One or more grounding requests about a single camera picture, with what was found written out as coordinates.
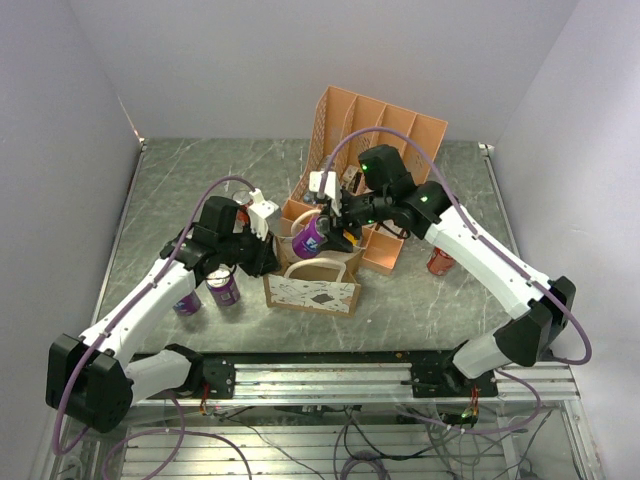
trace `wooden basket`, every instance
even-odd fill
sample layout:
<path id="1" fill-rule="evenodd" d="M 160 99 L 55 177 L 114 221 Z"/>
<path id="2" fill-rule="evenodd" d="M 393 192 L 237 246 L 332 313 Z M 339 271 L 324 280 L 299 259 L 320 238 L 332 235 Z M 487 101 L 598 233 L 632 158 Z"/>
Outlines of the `wooden basket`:
<path id="1" fill-rule="evenodd" d="M 290 226 L 300 214 L 315 208 L 303 202 L 309 188 L 309 174 L 320 170 L 323 159 L 331 154 L 343 138 L 356 130 L 372 126 L 389 127 L 404 133 L 420 145 L 431 158 L 435 158 L 447 129 L 447 122 L 341 88 L 328 87 L 316 107 L 306 169 L 282 209 L 283 223 Z M 382 144 L 398 149 L 416 184 L 426 181 L 429 175 L 429 164 L 426 160 L 405 141 L 388 133 L 372 132 L 355 138 L 338 154 L 333 170 L 342 177 L 347 166 L 359 167 L 360 153 Z M 361 182 L 356 193 L 364 193 L 364 190 L 364 182 Z M 363 229 L 361 246 L 365 248 L 365 253 L 362 266 L 389 275 L 404 240 L 378 229 L 378 226 Z"/>

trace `marble surface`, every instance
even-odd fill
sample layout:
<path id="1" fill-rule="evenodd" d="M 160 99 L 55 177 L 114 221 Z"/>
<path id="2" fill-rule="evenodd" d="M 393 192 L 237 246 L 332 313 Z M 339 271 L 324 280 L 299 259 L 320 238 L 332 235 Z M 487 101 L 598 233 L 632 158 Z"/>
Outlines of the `marble surface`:
<path id="1" fill-rule="evenodd" d="M 101 316 L 138 284 L 212 181 L 242 175 L 282 205 L 302 173 L 308 145 L 297 139 L 148 140 Z M 505 219 L 478 145 L 444 142 L 436 163 L 471 215 L 508 245 Z M 224 185 L 217 194 L 231 196 L 239 188 Z M 238 304 L 216 307 L 201 285 L 203 308 L 187 318 L 167 313 L 139 351 L 157 352 L 169 343 L 218 352 L 445 349 L 508 320 L 497 300 L 459 265 L 444 277 L 430 274 L 430 253 L 426 242 L 411 238 L 391 276 L 361 269 L 355 318 L 270 309 L 262 280 L 239 272 Z"/>

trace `white handle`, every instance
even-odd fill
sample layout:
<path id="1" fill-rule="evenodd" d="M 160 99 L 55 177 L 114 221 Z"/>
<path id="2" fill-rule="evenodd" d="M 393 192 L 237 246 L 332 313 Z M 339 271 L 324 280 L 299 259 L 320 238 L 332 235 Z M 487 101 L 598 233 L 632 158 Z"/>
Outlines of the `white handle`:
<path id="1" fill-rule="evenodd" d="M 309 210 L 308 212 L 304 212 L 302 215 L 300 215 L 298 218 L 296 218 L 293 223 L 291 224 L 291 236 L 293 237 L 294 235 L 296 235 L 298 232 L 296 232 L 296 229 L 298 228 L 298 226 L 300 225 L 300 222 L 302 222 L 302 220 L 304 220 L 307 217 L 310 217 L 312 215 L 315 215 L 316 213 L 320 214 L 322 213 L 322 210 L 318 210 L 317 208 L 313 209 L 313 210 Z"/>
<path id="2" fill-rule="evenodd" d="M 294 270 L 297 270 L 300 267 L 306 267 L 308 265 L 318 265 L 322 267 L 339 269 L 340 271 L 338 272 L 338 278 L 336 278 L 336 282 L 342 282 L 344 273 L 347 271 L 347 265 L 344 262 L 339 262 L 331 258 L 310 258 L 308 260 L 302 260 L 301 262 L 294 263 L 289 268 L 287 268 L 287 271 L 284 272 L 284 278 L 289 278 Z"/>

